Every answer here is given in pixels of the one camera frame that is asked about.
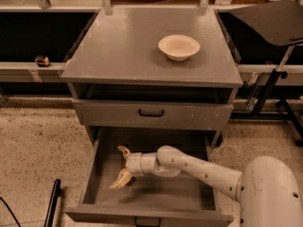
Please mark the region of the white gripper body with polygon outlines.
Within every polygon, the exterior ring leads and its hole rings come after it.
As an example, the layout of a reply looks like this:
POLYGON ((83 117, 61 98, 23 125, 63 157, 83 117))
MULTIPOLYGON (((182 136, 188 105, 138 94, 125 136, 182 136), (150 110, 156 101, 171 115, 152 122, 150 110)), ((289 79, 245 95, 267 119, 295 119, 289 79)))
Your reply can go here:
POLYGON ((126 168, 134 177, 143 175, 143 170, 141 168, 141 156, 141 153, 131 153, 126 159, 126 168))

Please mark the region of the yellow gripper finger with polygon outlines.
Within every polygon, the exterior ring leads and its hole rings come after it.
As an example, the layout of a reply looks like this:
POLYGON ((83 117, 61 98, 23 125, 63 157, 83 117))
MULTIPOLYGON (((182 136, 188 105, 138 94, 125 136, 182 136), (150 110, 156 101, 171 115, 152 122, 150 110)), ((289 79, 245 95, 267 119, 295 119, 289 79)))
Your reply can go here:
POLYGON ((124 146, 118 146, 117 149, 122 152, 122 155, 125 159, 127 159, 132 154, 131 151, 124 146))
POLYGON ((124 187, 132 179, 132 177, 132 174, 126 168, 123 168, 120 170, 117 179, 109 186, 109 188, 118 190, 124 187))

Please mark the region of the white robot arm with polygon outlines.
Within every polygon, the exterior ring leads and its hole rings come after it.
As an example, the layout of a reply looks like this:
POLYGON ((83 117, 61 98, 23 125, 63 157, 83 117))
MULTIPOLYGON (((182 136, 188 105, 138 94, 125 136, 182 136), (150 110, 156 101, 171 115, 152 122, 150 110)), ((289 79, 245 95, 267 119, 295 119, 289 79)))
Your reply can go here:
POLYGON ((241 227, 303 227, 301 199, 291 169, 271 156, 259 156, 243 171, 219 166, 164 145, 156 152, 117 148, 125 167, 110 187, 124 187, 133 177, 175 177, 184 171, 240 204, 241 227))

